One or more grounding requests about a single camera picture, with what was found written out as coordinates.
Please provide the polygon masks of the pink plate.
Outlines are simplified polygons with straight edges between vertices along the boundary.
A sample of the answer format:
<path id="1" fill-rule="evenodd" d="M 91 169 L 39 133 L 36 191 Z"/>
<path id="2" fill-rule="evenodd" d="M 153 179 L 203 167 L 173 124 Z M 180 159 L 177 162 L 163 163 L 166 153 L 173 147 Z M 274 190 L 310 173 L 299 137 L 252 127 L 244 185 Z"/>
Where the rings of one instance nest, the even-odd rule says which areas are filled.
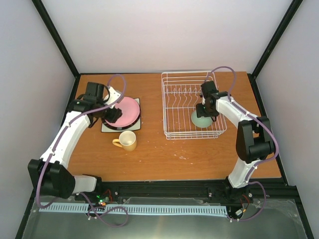
<path id="1" fill-rule="evenodd" d="M 115 121 L 105 120 L 112 127 L 127 127 L 135 123 L 140 117 L 141 109 L 139 103 L 130 97 L 124 97 L 113 109 L 121 110 L 122 115 Z"/>

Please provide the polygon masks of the mint green bowl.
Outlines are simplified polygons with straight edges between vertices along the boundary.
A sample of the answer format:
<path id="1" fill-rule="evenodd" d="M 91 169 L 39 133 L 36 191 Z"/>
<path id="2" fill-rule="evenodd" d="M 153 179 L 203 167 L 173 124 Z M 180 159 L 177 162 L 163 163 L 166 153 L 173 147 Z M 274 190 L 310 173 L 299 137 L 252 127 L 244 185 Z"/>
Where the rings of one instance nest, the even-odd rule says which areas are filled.
<path id="1" fill-rule="evenodd" d="M 197 117 L 197 112 L 191 114 L 192 123 L 199 128 L 207 128 L 212 125 L 213 120 L 210 117 Z"/>

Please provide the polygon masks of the yellow mug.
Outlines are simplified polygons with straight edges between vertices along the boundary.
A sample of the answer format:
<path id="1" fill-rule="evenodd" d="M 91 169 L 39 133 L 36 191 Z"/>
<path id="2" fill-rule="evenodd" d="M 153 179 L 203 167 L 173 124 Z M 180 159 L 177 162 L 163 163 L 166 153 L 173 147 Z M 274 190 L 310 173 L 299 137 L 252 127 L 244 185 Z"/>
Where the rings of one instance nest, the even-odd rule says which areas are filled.
<path id="1" fill-rule="evenodd" d="M 137 146 L 137 137 L 132 131 L 124 131 L 119 135 L 119 138 L 113 139 L 112 144 L 126 151 L 134 151 Z"/>

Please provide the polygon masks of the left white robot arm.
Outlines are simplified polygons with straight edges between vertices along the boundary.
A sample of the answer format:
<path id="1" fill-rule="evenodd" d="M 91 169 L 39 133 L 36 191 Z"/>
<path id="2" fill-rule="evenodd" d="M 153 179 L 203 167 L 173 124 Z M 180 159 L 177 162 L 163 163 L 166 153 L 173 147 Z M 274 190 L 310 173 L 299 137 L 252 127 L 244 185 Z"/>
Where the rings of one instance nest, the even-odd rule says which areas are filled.
<path id="1" fill-rule="evenodd" d="M 32 159 L 28 164 L 38 201 L 41 195 L 67 199 L 82 192 L 95 201 L 103 197 L 104 188 L 96 176 L 74 176 L 68 171 L 68 165 L 83 132 L 98 119 L 118 117 L 119 110 L 114 107 L 123 97 L 124 92 L 112 86 L 89 82 L 85 93 L 69 103 L 65 120 L 49 148 L 38 160 Z"/>

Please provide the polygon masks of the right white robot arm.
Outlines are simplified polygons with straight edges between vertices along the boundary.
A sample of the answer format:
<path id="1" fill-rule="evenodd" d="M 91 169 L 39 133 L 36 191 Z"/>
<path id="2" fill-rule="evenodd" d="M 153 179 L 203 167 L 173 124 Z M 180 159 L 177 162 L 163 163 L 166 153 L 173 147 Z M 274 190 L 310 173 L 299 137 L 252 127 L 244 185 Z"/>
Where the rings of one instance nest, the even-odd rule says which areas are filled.
<path id="1" fill-rule="evenodd" d="M 275 153 L 270 121 L 267 117 L 248 112 L 228 92 L 218 91 L 213 81 L 204 82 L 200 87 L 202 102 L 196 105 L 193 124 L 206 127 L 205 120 L 213 123 L 219 115 L 223 115 L 237 128 L 235 148 L 238 159 L 220 192 L 225 200 L 235 201 L 247 191 L 258 165 Z"/>

